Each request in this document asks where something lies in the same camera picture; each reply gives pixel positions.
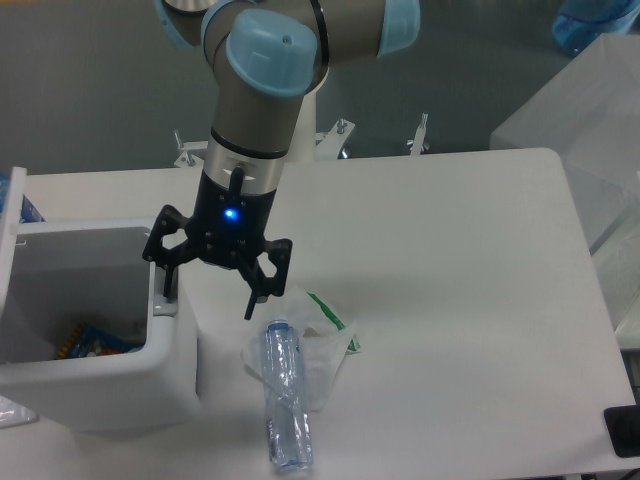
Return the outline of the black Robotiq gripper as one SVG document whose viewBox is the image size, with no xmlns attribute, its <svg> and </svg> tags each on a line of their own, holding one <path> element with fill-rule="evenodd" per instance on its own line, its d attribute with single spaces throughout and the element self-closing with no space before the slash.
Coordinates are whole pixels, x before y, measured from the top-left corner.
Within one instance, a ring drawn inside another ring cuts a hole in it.
<svg viewBox="0 0 640 480">
<path fill-rule="evenodd" d="M 157 215 L 142 258 L 165 272 L 162 294 L 172 296 L 176 270 L 196 258 L 227 269 L 237 269 L 250 288 L 244 319 L 250 320 L 259 303 L 284 294 L 293 242 L 265 240 L 265 229 L 276 192 L 245 195 L 231 192 L 200 177 L 193 215 L 183 216 L 175 207 L 164 205 Z M 186 239 L 171 248 L 163 238 L 182 230 Z M 259 263 L 266 254 L 275 273 L 267 276 Z"/>
</svg>

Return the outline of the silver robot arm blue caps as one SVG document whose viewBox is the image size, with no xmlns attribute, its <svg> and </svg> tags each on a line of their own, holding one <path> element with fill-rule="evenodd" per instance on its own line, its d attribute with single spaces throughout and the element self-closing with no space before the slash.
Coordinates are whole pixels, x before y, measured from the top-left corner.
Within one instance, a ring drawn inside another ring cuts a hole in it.
<svg viewBox="0 0 640 480">
<path fill-rule="evenodd" d="M 416 1 L 159 1 L 166 35 L 203 51 L 218 88 L 193 212 L 160 210 L 143 258 L 164 273 L 193 260 L 235 270 L 251 304 L 285 291 L 293 243 L 265 229 L 304 97 L 337 64 L 411 46 Z"/>
</svg>

